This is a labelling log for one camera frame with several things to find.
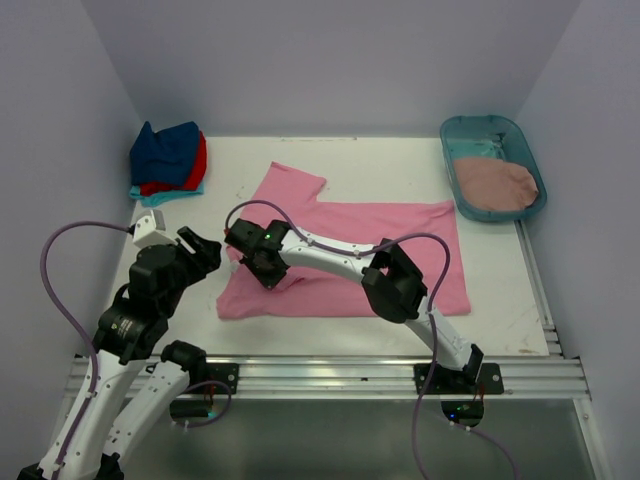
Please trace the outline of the pink t-shirt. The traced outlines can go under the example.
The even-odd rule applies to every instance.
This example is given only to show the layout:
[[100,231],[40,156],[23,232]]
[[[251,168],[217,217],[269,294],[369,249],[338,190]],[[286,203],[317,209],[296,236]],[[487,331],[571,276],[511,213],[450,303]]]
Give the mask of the pink t-shirt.
[[[326,181],[295,168],[272,163],[254,204],[240,213],[262,227],[282,208],[299,228],[320,236],[377,245],[403,237],[401,248],[419,267],[424,282],[439,290],[436,308],[445,316],[468,315],[467,294],[452,201],[424,203],[337,203],[317,197]],[[273,289],[264,288],[240,265],[217,299],[222,320],[272,315],[280,317],[370,317],[362,287],[344,278],[309,268],[291,268]]]

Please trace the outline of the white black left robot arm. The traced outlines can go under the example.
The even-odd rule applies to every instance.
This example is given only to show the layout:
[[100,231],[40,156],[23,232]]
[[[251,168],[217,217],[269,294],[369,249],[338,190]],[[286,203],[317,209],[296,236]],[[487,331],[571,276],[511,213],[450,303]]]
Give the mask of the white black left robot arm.
[[188,227],[177,239],[140,222],[126,231],[139,249],[129,280],[95,335],[82,337],[89,366],[79,393],[48,452],[20,471],[22,479],[121,479],[136,447],[179,395],[214,388],[233,393],[209,375],[204,350],[175,341],[134,398],[125,399],[184,291],[220,267],[222,249]]

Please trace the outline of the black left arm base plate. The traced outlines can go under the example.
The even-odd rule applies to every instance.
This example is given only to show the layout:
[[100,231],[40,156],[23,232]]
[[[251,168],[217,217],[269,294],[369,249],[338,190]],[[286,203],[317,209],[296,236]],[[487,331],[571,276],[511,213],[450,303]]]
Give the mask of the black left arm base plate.
[[208,363],[201,380],[209,381],[209,384],[199,391],[206,396],[226,395],[227,391],[235,395],[239,378],[239,365],[236,363]]

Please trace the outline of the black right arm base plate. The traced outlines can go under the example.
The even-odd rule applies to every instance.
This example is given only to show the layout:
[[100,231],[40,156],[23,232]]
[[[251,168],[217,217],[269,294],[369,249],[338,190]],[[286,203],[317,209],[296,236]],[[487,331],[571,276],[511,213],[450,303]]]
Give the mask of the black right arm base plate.
[[461,372],[448,370],[437,364],[425,392],[427,395],[501,395],[505,388],[497,363],[483,363],[477,378],[473,381]]

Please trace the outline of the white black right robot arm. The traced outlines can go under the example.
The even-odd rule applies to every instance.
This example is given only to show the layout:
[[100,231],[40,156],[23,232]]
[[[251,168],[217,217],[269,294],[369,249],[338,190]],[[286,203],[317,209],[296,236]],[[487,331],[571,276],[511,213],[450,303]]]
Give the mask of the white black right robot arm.
[[[401,247],[418,238],[433,240],[443,249],[443,267],[433,287],[425,284],[422,271]],[[464,393],[480,382],[483,352],[459,334],[435,305],[452,261],[449,246],[439,236],[414,233],[384,238],[377,245],[350,245],[284,220],[273,220],[263,228],[238,219],[225,229],[225,243],[241,253],[241,263],[267,289],[274,288],[292,267],[360,285],[375,315],[407,326],[432,349],[451,389]]]

